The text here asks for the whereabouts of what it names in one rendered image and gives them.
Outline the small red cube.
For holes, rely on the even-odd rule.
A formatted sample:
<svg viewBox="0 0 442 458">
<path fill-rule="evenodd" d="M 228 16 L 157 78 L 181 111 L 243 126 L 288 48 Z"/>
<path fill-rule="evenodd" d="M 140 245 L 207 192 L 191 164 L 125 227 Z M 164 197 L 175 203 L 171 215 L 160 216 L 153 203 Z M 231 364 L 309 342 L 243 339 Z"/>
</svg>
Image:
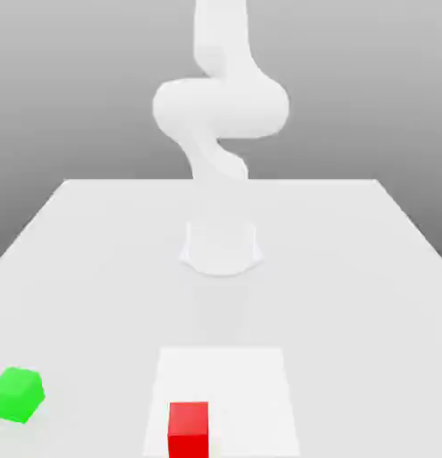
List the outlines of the small red cube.
<svg viewBox="0 0 442 458">
<path fill-rule="evenodd" d="M 209 458 L 208 402 L 172 402 L 167 428 L 169 458 Z"/>
</svg>

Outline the small green cube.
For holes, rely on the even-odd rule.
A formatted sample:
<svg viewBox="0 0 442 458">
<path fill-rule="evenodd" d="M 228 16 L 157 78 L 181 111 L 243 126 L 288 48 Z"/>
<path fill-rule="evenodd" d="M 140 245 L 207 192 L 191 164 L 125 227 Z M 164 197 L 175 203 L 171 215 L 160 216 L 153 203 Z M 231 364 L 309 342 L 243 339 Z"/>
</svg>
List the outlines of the small green cube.
<svg viewBox="0 0 442 458">
<path fill-rule="evenodd" d="M 25 424 L 45 400 L 37 371 L 8 367 L 0 375 L 0 420 Z"/>
</svg>

